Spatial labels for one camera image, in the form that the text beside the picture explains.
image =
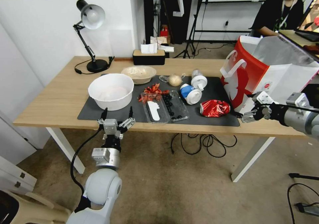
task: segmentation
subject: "table leg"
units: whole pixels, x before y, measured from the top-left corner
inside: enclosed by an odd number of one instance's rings
[[[231,175],[234,183],[245,174],[245,172],[253,165],[257,158],[265,151],[265,149],[271,144],[275,137],[263,137],[260,138],[257,143],[251,148],[246,157],[241,161],[240,165]]]
[[[47,130],[51,134],[52,138],[54,138],[58,146],[62,149],[62,152],[64,152],[67,158],[72,161],[75,151],[62,133],[61,129],[47,127]],[[80,174],[84,173],[85,167],[79,157],[76,157],[74,161],[74,167]]]

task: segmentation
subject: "lamp shade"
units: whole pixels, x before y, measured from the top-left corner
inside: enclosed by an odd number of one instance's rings
[[[78,0],[76,6],[81,11],[81,21],[86,28],[97,29],[104,23],[105,12],[100,6],[88,4],[84,0]]]

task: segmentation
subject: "lanyard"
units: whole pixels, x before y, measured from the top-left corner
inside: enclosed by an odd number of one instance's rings
[[[297,3],[297,1],[298,1],[298,0],[294,0],[294,1],[292,2],[292,5],[291,5],[291,7],[290,7],[289,12],[292,10],[292,7]],[[282,0],[281,16],[283,15],[283,10],[284,10],[284,9],[285,9],[285,0]],[[285,19],[282,21],[282,23],[280,23],[279,29],[280,29],[280,28],[283,26],[283,24],[286,22],[286,20],[287,20],[287,18],[288,18],[288,16],[289,16],[289,12],[288,12],[287,16],[285,17]]]

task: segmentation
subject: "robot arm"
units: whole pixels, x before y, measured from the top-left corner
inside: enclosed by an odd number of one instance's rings
[[[310,106],[304,93],[293,93],[287,99],[287,105],[278,104],[265,91],[256,93],[253,101],[255,107],[243,114],[242,122],[274,119],[319,140],[319,110]]]
[[[98,120],[100,129],[104,129],[105,143],[101,148],[94,148],[92,158],[99,168],[92,173],[85,184],[85,191],[79,206],[70,215],[67,224],[109,224],[110,215],[115,200],[119,196],[122,180],[116,170],[120,164],[120,140],[123,134],[136,122],[133,117],[132,107],[129,118],[124,122],[116,119],[106,119],[107,109]],[[102,205],[100,210],[93,210],[90,204]]]

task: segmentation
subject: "lamp arm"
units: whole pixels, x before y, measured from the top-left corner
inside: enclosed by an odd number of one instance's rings
[[[77,24],[73,25],[73,28],[76,30],[78,36],[80,37],[82,43],[84,44],[84,47],[87,51],[87,53],[89,53],[90,57],[92,58],[92,62],[95,63],[95,53],[92,51],[92,49],[86,44],[86,42],[84,41],[80,30],[82,30],[83,28],[85,28],[84,26],[80,26],[81,22],[78,22]]]

